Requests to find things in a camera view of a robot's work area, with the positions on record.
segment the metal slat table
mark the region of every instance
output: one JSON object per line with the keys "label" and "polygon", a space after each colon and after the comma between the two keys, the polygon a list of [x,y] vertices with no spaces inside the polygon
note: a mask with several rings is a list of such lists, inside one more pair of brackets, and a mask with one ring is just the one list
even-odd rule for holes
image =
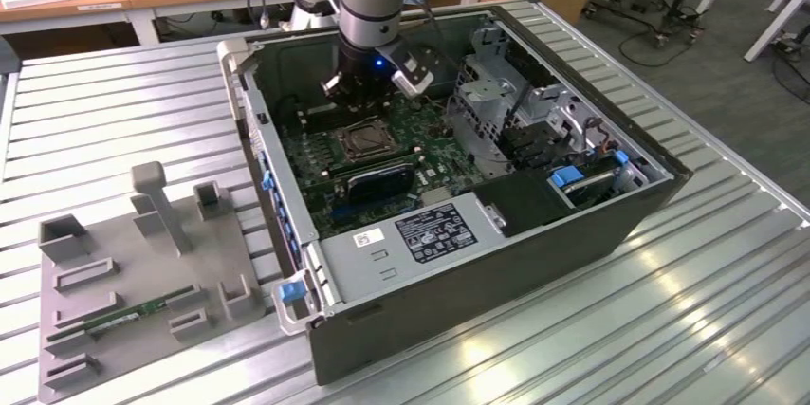
{"label": "metal slat table", "polygon": [[[602,261],[330,386],[272,313],[66,404],[810,400],[808,210],[542,5],[504,7],[696,170],[669,207]],[[134,164],[165,163],[173,199],[213,178],[232,189],[260,282],[281,277],[215,43],[41,59],[10,77],[2,403],[37,401],[38,220],[129,212]]]}

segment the blue tab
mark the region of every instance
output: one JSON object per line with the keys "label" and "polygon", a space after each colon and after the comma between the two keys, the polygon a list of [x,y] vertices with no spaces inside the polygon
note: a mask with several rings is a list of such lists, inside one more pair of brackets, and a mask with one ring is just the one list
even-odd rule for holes
{"label": "blue tab", "polygon": [[577,166],[566,166],[557,170],[553,174],[553,182],[557,187],[565,187],[566,185],[582,180],[585,175],[577,169]]}
{"label": "blue tab", "polygon": [[617,151],[617,155],[614,157],[617,158],[620,164],[624,166],[630,161],[630,157],[628,156],[625,151]]}
{"label": "blue tab", "polygon": [[305,284],[305,281],[282,285],[282,301],[285,304],[298,301],[300,299],[305,298],[306,295],[308,285]]}
{"label": "blue tab", "polygon": [[270,174],[270,170],[265,172],[265,178],[262,179],[262,189],[269,191],[270,189],[277,187],[277,181],[274,180],[274,176]]}

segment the circuit board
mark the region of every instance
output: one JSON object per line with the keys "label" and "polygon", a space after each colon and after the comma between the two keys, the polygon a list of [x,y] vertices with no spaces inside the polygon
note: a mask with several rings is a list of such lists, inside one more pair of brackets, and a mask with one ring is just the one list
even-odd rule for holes
{"label": "circuit board", "polygon": [[[356,160],[350,156],[354,152],[346,146],[346,132],[352,125],[316,134],[292,133],[282,128],[284,148],[322,239],[420,209],[425,206],[421,196],[428,191],[446,188],[456,196],[484,181],[444,114],[444,102],[396,99],[388,113],[365,121],[382,122],[396,143],[390,147],[386,143],[389,154],[378,159]],[[374,142],[381,144],[380,137],[376,138]],[[341,189],[349,179],[402,164],[412,164],[416,170],[410,191],[348,207]]]}

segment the floor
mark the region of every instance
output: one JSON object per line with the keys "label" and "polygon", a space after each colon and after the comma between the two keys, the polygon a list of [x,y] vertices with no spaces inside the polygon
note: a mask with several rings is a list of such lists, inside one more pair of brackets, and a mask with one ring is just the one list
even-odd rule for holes
{"label": "floor", "polygon": [[[765,11],[773,0],[719,0],[707,12],[707,31],[693,48],[663,68],[647,68],[622,57],[618,45],[645,26],[601,12],[577,27],[617,59],[725,142],[732,149],[810,206],[810,105],[779,85],[773,77],[773,52],[753,63],[744,60],[773,16]],[[700,0],[688,0],[697,6]],[[801,13],[789,25],[797,32],[810,22]],[[656,49],[645,39],[630,42],[628,54],[639,61],[667,60],[684,46],[675,40]],[[799,63],[810,75],[810,58]],[[780,63],[780,78],[800,94],[810,90]]]}

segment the motherboard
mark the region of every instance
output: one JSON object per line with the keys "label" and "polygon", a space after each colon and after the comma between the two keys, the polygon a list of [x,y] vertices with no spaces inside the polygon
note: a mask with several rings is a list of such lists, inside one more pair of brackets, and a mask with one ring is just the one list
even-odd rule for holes
{"label": "motherboard", "polygon": [[394,98],[380,113],[337,128],[313,131],[304,112],[282,127],[322,238],[450,199],[484,181],[445,120],[446,103]]}

